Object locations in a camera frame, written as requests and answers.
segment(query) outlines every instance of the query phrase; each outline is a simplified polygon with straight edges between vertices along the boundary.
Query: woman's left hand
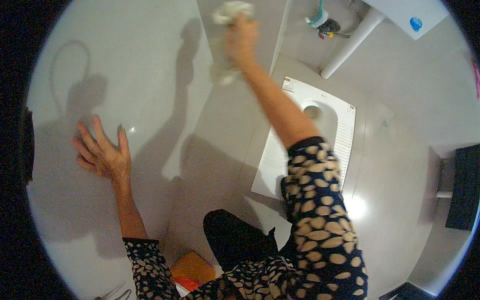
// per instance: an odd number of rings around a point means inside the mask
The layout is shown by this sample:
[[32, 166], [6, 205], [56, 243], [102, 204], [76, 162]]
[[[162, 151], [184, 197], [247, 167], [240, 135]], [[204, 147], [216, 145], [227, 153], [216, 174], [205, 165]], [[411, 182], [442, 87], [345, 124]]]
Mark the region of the woman's left hand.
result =
[[125, 130], [118, 134], [119, 149], [114, 146], [102, 129], [98, 116], [93, 117], [96, 140], [82, 122], [77, 123], [79, 138], [73, 138], [73, 147], [79, 152], [78, 164], [95, 175], [110, 178], [113, 183], [127, 180], [132, 170], [132, 160], [128, 149], [128, 140]]

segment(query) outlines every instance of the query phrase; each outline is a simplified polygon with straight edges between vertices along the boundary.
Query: wrist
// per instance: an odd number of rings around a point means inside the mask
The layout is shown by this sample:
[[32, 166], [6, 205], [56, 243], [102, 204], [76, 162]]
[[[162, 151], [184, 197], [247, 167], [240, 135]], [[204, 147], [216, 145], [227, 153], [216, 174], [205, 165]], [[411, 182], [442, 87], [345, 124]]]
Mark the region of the wrist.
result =
[[124, 193], [130, 190], [130, 176], [112, 178], [112, 186], [115, 194]]
[[254, 58], [243, 59], [238, 62], [238, 67], [240, 71], [243, 73], [248, 72], [250, 69], [252, 69], [256, 65], [257, 65], [257, 62], [255, 61]]

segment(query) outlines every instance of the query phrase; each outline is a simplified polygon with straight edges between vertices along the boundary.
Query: person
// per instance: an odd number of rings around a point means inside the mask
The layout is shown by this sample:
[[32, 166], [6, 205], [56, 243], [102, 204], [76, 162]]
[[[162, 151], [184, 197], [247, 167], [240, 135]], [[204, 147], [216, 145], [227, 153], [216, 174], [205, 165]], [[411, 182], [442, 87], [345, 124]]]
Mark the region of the person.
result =
[[[288, 149], [288, 176], [281, 182], [292, 230], [278, 251], [273, 231], [261, 230], [224, 210], [208, 213], [204, 231], [224, 274], [186, 299], [366, 299], [367, 272], [355, 229], [338, 185], [338, 163], [329, 144], [282, 93], [254, 57], [257, 22], [239, 14], [226, 34], [226, 50], [258, 98]], [[93, 118], [94, 140], [81, 122], [73, 145], [78, 164], [110, 178], [120, 227], [139, 299], [179, 299], [158, 241], [151, 240], [130, 187], [131, 158], [125, 130], [115, 148]]]

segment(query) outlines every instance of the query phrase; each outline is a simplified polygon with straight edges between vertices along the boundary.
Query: polka dot shirt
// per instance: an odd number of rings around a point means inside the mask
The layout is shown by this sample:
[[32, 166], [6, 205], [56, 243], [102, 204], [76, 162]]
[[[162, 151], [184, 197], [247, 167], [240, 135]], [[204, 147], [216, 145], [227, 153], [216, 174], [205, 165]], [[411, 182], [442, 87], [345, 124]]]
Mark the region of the polka dot shirt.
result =
[[[288, 150], [287, 209], [295, 265], [284, 257], [244, 262], [185, 299], [367, 299], [367, 270], [338, 185], [338, 163], [321, 137]], [[123, 239], [139, 299], [180, 299], [157, 240]]]

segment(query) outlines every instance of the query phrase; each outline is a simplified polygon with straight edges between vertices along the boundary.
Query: white rag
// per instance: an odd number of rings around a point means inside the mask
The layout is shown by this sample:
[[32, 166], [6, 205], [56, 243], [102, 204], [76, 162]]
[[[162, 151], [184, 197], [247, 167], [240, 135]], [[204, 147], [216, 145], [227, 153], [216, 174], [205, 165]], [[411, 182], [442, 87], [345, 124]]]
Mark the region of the white rag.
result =
[[[220, 5], [213, 13], [213, 20], [216, 24], [231, 25], [235, 16], [239, 13], [245, 13], [249, 18], [253, 16], [253, 4], [243, 1], [229, 1]], [[240, 73], [235, 70], [231, 63], [225, 57], [223, 39], [212, 43], [212, 54], [221, 53], [219, 56], [214, 55], [214, 62], [210, 68], [210, 79], [215, 85], [228, 85], [232, 83]]]

